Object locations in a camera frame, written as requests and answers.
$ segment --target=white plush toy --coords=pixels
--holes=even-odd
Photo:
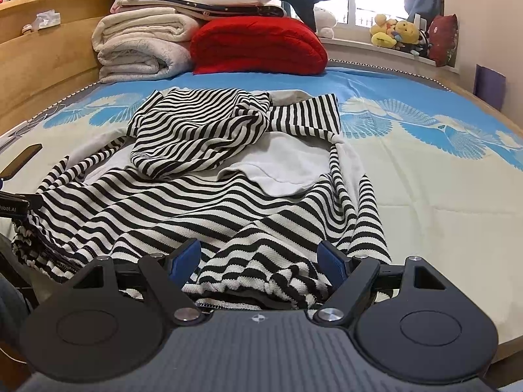
[[[324,8],[314,8],[314,19],[316,20],[316,35],[321,38],[334,38],[333,27],[336,26],[336,18]]]

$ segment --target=red pillow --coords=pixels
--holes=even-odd
[[[190,46],[195,74],[272,72],[314,75],[327,52],[304,23],[292,18],[238,16],[203,26]]]
[[[428,58],[436,66],[445,66],[451,60],[458,46],[458,18],[437,15],[428,29]]]

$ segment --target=stuffed animal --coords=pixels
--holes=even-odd
[[[424,32],[421,32],[414,23],[400,21],[387,33],[390,38],[397,40],[402,52],[414,56],[426,57],[428,52],[428,41]]]
[[[374,22],[376,22],[376,25],[373,25],[370,28],[371,36],[377,34],[378,32],[383,32],[386,34],[391,27],[397,24],[396,19],[387,19],[387,16],[384,14],[377,14],[374,18]]]
[[[419,44],[419,29],[412,22],[398,22],[387,31],[387,35],[403,44]]]
[[[316,35],[321,38],[334,38],[333,27],[336,26],[336,17],[324,8],[314,8],[314,19],[316,20]]]
[[[371,42],[376,47],[383,48],[396,48],[397,45],[397,41],[384,32],[375,33],[371,38]]]

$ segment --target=wooden headboard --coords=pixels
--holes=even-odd
[[[0,135],[98,80],[91,35],[114,0],[13,0],[0,5]],[[22,36],[37,13],[61,25]]]

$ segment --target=circular pad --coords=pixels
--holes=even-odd
[[[356,324],[363,355],[382,371],[421,384],[460,382],[488,367],[496,328],[473,303],[422,290],[372,305]]]
[[[79,334],[86,323],[90,328]],[[115,316],[92,309],[67,314],[57,325],[58,337],[73,345],[96,345],[109,340],[117,331],[118,321]]]
[[[22,327],[28,362],[55,380],[90,383],[128,373],[156,354],[159,316],[101,289],[72,289],[39,306]]]
[[[461,326],[456,319],[437,311],[418,311],[406,315],[399,327],[414,343],[429,347],[447,345],[461,334]]]

